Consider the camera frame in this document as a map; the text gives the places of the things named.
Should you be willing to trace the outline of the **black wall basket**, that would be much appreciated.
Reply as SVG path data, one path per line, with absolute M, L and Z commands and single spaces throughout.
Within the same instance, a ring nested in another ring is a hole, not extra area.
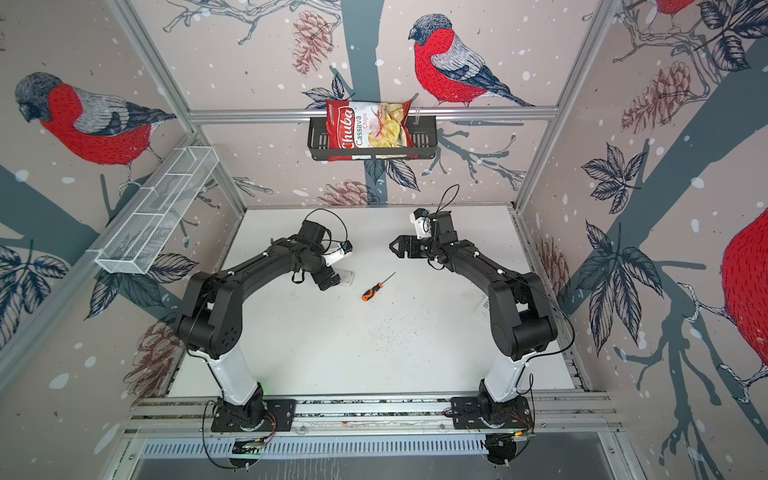
M 326 120 L 320 117 L 310 119 L 307 149 L 315 161 L 363 161 L 363 160 L 425 160 L 433 159 L 437 153 L 437 127 L 434 117 L 406 118 L 410 134 L 410 147 L 332 149 Z

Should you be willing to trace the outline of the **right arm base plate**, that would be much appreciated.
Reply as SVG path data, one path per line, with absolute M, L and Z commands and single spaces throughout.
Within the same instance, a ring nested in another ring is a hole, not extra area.
M 533 411 L 523 396 L 506 402 L 494 402 L 484 393 L 452 397 L 447 413 L 457 430 L 530 430 L 534 425 Z

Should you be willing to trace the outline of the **white remote control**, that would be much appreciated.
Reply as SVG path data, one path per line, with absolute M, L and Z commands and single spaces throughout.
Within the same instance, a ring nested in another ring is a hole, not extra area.
M 348 271 L 348 270 L 338 269 L 336 271 L 336 273 L 339 276 L 339 284 L 341 286 L 351 286 L 352 285 L 352 283 L 354 281 L 354 277 L 355 277 L 355 274 L 353 272 Z

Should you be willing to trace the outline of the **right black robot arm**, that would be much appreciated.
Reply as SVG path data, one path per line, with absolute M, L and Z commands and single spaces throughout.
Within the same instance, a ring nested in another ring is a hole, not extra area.
M 389 244 L 399 258 L 424 259 L 475 285 L 488 300 L 490 332 L 497 355 L 481 380 L 476 397 L 481 418 L 500 425 L 521 417 L 527 407 L 523 374 L 534 360 L 550 356 L 558 338 L 554 304 L 534 272 L 519 273 L 487 257 L 469 240 L 459 238 L 451 212 L 418 208 L 410 215 L 415 233 Z

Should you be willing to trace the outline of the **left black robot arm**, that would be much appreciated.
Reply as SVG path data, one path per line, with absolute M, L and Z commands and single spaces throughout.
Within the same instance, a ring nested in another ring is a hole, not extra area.
M 212 274 L 197 273 L 189 280 L 174 325 L 176 336 L 195 357 L 204 359 L 226 411 L 249 424 L 266 415 L 263 388 L 239 346 L 245 300 L 286 274 L 295 284 L 310 276 L 321 291 L 335 287 L 341 276 L 333 265 L 352 252 L 349 240 L 334 241 L 326 227 L 305 220 L 296 234 L 271 241 L 251 259 Z

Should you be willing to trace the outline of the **orange black screwdriver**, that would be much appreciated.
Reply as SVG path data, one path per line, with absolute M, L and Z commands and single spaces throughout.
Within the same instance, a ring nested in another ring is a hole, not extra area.
M 361 296 L 363 302 L 370 301 L 379 290 L 383 288 L 383 285 L 395 275 L 395 272 L 386 277 L 383 281 L 377 282 L 375 285 L 367 289 Z

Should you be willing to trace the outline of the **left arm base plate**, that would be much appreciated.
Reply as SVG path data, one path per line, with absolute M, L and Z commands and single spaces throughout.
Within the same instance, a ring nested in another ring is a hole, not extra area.
M 294 399 L 260 398 L 246 405 L 232 405 L 219 398 L 212 413 L 215 433 L 288 432 L 297 402 Z

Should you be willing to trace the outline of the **red cassava chips bag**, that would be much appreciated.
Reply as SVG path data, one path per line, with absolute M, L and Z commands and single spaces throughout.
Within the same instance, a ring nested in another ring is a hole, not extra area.
M 411 101 L 374 103 L 326 101 L 326 131 L 331 150 L 412 147 L 406 126 Z

